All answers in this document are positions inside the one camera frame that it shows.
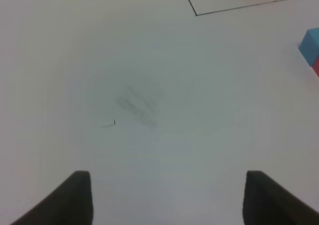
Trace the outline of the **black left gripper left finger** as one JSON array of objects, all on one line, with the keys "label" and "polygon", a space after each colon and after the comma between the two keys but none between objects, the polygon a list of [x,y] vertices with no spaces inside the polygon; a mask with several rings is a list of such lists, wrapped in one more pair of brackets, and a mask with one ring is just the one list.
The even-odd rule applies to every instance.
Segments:
[{"label": "black left gripper left finger", "polygon": [[91,225],[94,206],[88,171],[71,174],[14,225]]}]

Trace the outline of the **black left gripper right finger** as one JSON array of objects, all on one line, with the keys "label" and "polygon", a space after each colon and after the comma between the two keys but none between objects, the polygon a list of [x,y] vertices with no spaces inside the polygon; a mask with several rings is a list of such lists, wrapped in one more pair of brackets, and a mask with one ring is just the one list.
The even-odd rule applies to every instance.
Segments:
[{"label": "black left gripper right finger", "polygon": [[248,171],[244,190],[245,225],[317,225],[319,213],[262,171]]}]

